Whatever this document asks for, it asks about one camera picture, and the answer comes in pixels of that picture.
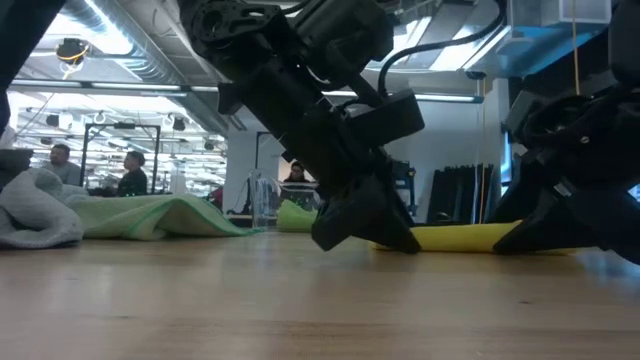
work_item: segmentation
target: light green towel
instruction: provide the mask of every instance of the light green towel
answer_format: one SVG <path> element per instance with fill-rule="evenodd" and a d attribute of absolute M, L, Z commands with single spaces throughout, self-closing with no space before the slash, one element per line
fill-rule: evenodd
<path fill-rule="evenodd" d="M 83 197 L 69 207 L 82 220 L 85 238 L 158 240 L 167 235 L 229 237 L 243 230 L 215 206 L 193 195 L 156 195 L 125 198 Z"/>
<path fill-rule="evenodd" d="M 310 233 L 317 215 L 317 211 L 307 211 L 290 200 L 284 200 L 278 210 L 278 231 Z"/>

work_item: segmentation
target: gray fabric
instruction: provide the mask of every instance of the gray fabric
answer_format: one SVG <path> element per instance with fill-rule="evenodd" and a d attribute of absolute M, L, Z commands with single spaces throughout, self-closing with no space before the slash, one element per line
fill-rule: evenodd
<path fill-rule="evenodd" d="M 51 163 L 47 163 L 42 168 L 58 175 L 65 185 L 80 185 L 80 166 L 76 164 L 68 162 L 61 166 L 54 166 Z"/>
<path fill-rule="evenodd" d="M 48 170 L 22 172 L 0 194 L 0 246 L 45 249 L 77 244 L 84 229 L 65 202 L 84 195 L 84 189 L 63 185 Z"/>

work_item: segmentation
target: table surface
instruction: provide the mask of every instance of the table surface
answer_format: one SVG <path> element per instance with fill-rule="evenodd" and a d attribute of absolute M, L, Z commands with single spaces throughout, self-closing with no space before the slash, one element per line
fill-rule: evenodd
<path fill-rule="evenodd" d="M 640 359 L 613 254 L 407 256 L 308 236 L 0 252 L 2 359 Z"/>

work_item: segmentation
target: black curtain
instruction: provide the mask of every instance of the black curtain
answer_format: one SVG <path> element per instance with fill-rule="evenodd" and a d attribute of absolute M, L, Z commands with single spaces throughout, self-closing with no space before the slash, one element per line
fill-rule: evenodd
<path fill-rule="evenodd" d="M 494 184 L 497 179 L 494 168 L 493 165 L 470 165 L 436 170 L 426 224 L 484 222 L 500 191 Z"/>

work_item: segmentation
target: seated person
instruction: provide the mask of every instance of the seated person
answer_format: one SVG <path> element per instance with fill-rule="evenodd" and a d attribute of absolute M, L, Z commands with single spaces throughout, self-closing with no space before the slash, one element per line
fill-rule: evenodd
<path fill-rule="evenodd" d="M 63 184 L 80 186 L 80 166 L 69 162 L 71 149 L 67 145 L 57 144 L 51 148 L 49 163 L 42 168 L 58 175 Z"/>
<path fill-rule="evenodd" d="M 139 151 L 130 151 L 124 158 L 126 173 L 118 184 L 118 196 L 147 195 L 147 175 L 141 167 L 144 166 L 144 154 Z"/>
<path fill-rule="evenodd" d="M 315 204 L 314 187 L 305 185 L 310 183 L 304 176 L 302 164 L 294 161 L 291 164 L 289 177 L 284 180 L 282 185 L 280 198 L 290 200 L 305 210 L 312 210 Z"/>

